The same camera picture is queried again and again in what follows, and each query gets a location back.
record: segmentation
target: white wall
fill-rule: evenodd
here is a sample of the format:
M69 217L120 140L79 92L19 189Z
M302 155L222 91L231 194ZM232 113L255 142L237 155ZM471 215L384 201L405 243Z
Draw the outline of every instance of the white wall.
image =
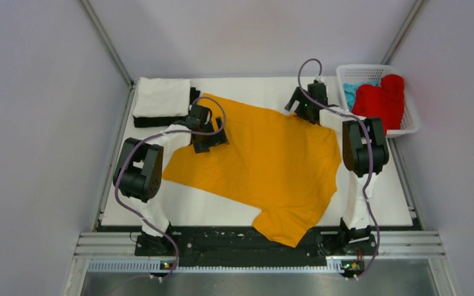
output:
M399 140L419 206L474 295L474 1L430 1L392 64L422 118Z
M0 0L0 295L60 295L127 87L76 0Z
M286 76L378 63L414 0L91 0L132 78Z

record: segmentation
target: blue cloth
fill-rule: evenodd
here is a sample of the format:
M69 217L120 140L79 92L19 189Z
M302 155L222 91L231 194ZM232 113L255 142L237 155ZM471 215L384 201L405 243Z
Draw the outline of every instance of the blue cloth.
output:
M353 109L353 105L355 104L355 95L357 94L357 89L359 88L359 86L363 84L378 86L379 83L377 83L376 81L366 81L366 82L361 82L358 84L350 84L350 83L343 84L344 94L346 96L346 103L348 104L348 110Z

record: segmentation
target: white plastic basket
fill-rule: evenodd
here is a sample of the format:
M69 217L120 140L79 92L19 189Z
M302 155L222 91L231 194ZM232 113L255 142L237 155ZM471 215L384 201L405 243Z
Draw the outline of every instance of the white plastic basket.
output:
M339 91L341 93L341 108L347 110L344 83L357 84L366 81L376 81L380 84L381 78L389 74L399 74L395 68L387 65L342 65L337 68ZM417 110L404 91L404 115L402 116L401 129L389 129L387 138L395 138L403 134L412 134L418 130Z

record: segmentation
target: red cloth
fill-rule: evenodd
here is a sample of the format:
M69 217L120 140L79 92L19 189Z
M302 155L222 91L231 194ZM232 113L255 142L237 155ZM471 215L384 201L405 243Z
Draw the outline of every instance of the red cloth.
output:
M361 85L355 95L352 113L381 118L385 134L388 130L399 130L404 115L404 79L390 74L381 79L380 87Z

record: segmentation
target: orange cloth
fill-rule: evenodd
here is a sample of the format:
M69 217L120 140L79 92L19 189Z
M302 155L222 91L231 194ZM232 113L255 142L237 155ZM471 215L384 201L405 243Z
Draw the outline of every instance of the orange cloth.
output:
M321 219L337 190L341 156L335 132L296 116L216 99L227 113L229 145L173 154L163 178L260 208L253 227L271 241L295 247ZM222 116L201 100L214 118Z

